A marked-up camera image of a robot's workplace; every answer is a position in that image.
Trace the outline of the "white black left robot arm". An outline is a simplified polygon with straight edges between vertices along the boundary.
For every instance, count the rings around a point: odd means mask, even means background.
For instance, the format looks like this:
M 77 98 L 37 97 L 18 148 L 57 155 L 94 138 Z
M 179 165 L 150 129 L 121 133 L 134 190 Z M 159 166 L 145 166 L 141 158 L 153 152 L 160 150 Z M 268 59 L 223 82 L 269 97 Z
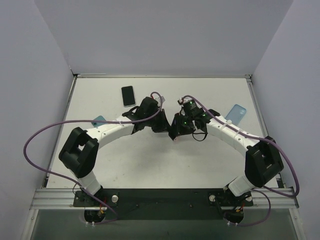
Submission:
M 82 188 L 84 199 L 92 206 L 103 199 L 102 186 L 94 174 L 98 150 L 107 144 L 133 135 L 149 127 L 154 133 L 166 133 L 169 122 L 162 109 L 165 99 L 159 95 L 145 97 L 139 106 L 131 108 L 111 123 L 90 129 L 74 128 L 63 145 L 58 158 L 69 169 Z

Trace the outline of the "teal smartphone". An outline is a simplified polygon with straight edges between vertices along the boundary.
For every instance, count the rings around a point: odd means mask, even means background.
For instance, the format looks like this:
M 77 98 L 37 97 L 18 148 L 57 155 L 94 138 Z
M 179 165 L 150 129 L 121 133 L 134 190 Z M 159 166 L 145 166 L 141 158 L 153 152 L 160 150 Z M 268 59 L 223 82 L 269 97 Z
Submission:
M 91 124 L 94 128 L 104 125 L 105 123 L 106 119 L 102 115 L 97 116 L 91 121 Z

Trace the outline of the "phone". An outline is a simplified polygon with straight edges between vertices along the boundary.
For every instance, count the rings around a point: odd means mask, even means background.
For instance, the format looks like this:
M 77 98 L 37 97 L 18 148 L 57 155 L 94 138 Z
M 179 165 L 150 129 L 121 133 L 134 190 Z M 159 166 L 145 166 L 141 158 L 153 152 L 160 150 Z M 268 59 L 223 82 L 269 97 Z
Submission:
M 173 142 L 174 143 L 179 143 L 181 141 L 181 137 L 180 136 L 177 136 L 174 138 Z
M 136 98 L 133 86 L 123 86 L 121 88 L 122 102 L 125 108 L 136 105 Z

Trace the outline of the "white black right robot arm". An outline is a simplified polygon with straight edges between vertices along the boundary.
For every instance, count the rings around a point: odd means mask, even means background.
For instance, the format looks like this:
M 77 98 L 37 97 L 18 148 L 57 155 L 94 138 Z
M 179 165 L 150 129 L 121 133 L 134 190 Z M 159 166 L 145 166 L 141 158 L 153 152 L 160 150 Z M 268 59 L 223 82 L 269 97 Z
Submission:
M 184 97 L 177 102 L 181 110 L 174 115 L 171 124 L 169 137 L 172 140 L 202 131 L 206 136 L 219 138 L 244 157 L 243 175 L 236 177 L 225 187 L 234 197 L 240 197 L 251 189 L 264 187 L 284 169 L 273 138 L 249 134 L 217 111 L 199 107 L 193 98 Z

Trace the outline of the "light blue phone case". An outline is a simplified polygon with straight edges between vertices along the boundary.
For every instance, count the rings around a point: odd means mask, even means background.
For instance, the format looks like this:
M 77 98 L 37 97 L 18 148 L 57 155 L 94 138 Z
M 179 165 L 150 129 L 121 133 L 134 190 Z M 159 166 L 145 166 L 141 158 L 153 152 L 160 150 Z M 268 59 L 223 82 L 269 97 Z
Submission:
M 231 121 L 233 125 L 238 126 L 245 114 L 247 113 L 247 109 L 242 107 L 239 104 L 235 104 L 231 110 L 226 115 L 225 119 L 227 121 Z

